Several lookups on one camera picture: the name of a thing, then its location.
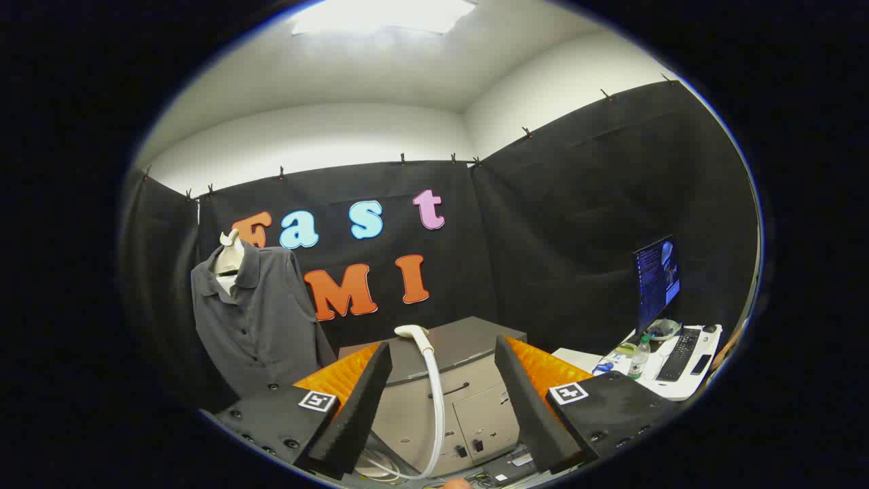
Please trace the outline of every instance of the white desk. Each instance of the white desk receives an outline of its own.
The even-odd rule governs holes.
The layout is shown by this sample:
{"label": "white desk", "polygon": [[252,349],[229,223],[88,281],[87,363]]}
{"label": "white desk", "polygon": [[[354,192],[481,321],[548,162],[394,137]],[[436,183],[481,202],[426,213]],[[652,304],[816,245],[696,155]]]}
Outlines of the white desk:
{"label": "white desk", "polygon": [[[718,341],[721,336],[721,325],[715,325],[715,332],[712,333],[703,332],[703,326],[683,327],[686,329],[700,330],[700,337],[697,338],[697,345],[694,347],[691,358],[688,359],[688,363],[685,366],[685,371],[683,371],[681,377],[679,377],[679,380],[677,380],[676,382],[664,382],[654,379],[655,377],[657,377],[660,368],[664,365],[664,362],[667,361],[670,352],[673,351],[673,348],[679,341],[678,336],[665,341],[656,352],[649,355],[649,360],[646,362],[646,368],[643,370],[643,374],[637,380],[637,382],[640,382],[650,391],[655,392],[661,397],[670,399],[672,401],[681,401],[688,399],[689,397],[691,397],[691,394],[693,394],[694,391],[696,391],[697,388],[700,387],[700,383],[703,382],[703,378],[709,371],[709,365],[712,364],[712,359],[710,358],[709,361],[706,362],[706,366],[703,367],[703,371],[700,373],[700,375],[691,375],[690,371],[694,368],[695,365],[697,365],[698,360],[700,360],[700,357],[702,357],[703,355],[709,354],[714,357],[715,349],[718,347]],[[629,332],[627,336],[625,336],[624,340],[631,338],[633,335],[633,331]],[[570,365],[579,367],[589,373],[591,373],[594,370],[595,366],[598,365],[600,361],[604,358],[601,355],[577,352],[574,350],[568,350],[567,348],[559,348],[558,350],[553,352],[553,356],[556,358],[561,358],[562,360],[568,362]],[[627,375],[627,370],[631,366],[630,358],[614,352],[609,353],[608,355],[606,355],[606,357],[612,360],[613,370]]]}

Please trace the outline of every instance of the polo shirt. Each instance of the polo shirt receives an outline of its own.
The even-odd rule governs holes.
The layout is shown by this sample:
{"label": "polo shirt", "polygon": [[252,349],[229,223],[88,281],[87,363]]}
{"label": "polo shirt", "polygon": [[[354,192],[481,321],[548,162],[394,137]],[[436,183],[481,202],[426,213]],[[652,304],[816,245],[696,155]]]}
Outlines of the polo shirt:
{"label": "polo shirt", "polygon": [[316,319],[295,254],[242,241],[244,255],[226,291],[212,273],[220,246],[190,273],[196,332],[239,397],[292,385],[335,362]]}

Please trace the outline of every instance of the foam letter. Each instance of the foam letter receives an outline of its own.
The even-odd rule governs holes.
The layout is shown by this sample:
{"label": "foam letter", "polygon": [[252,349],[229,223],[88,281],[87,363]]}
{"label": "foam letter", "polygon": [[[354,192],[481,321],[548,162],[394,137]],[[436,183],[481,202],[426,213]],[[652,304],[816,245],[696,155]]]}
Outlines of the foam letter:
{"label": "foam letter", "polygon": [[281,227],[286,229],[281,231],[279,241],[281,246],[290,250],[298,248],[299,245],[310,248],[320,239],[314,232],[314,216],[308,211],[290,212],[281,220]]}
{"label": "foam letter", "polygon": [[271,226],[271,214],[264,211],[247,219],[235,221],[229,228],[237,229],[239,238],[257,248],[262,248],[266,245],[266,228],[269,226]]}
{"label": "foam letter", "polygon": [[350,233],[356,239],[373,238],[383,231],[383,220],[380,215],[383,208],[376,200],[357,202],[350,206],[350,220],[355,224],[350,227]]}
{"label": "foam letter", "polygon": [[371,292],[368,291],[368,270],[368,265],[363,264],[347,267],[341,286],[338,286],[325,270],[306,273],[305,282],[308,282],[311,290],[314,291],[317,319],[329,321],[335,318],[335,313],[329,309],[330,305],[338,311],[338,314],[347,316],[351,298],[353,307],[350,308],[350,312],[354,316],[377,311],[377,304],[371,300]]}
{"label": "foam letter", "polygon": [[435,205],[441,203],[441,198],[432,195],[431,190],[424,191],[414,199],[414,205],[420,206],[420,219],[426,229],[440,229],[445,221],[435,213]]}
{"label": "foam letter", "polygon": [[422,286],[421,263],[422,255],[407,255],[395,260],[395,265],[401,268],[401,275],[404,277],[404,297],[401,299],[404,304],[422,302],[429,296]]}

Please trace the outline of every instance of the monitor screen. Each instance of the monitor screen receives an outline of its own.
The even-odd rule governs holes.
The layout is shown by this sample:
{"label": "monitor screen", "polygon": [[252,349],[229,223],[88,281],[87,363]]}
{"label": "monitor screen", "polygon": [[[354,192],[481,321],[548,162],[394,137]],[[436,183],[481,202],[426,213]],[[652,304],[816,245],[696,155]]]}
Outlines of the monitor screen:
{"label": "monitor screen", "polygon": [[673,237],[667,237],[634,253],[640,288],[641,334],[679,293],[679,260]]}

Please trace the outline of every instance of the white ceiling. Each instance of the white ceiling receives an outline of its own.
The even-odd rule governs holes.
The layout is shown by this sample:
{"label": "white ceiling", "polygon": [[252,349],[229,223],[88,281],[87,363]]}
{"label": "white ceiling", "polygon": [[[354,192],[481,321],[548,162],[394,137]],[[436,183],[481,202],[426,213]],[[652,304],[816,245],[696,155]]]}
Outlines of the white ceiling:
{"label": "white ceiling", "polygon": [[290,36],[284,17],[235,47],[184,90],[149,135],[145,164],[199,131],[309,104],[405,104],[463,113],[529,58],[603,30],[544,0],[480,0],[443,36],[384,29],[369,37]]}

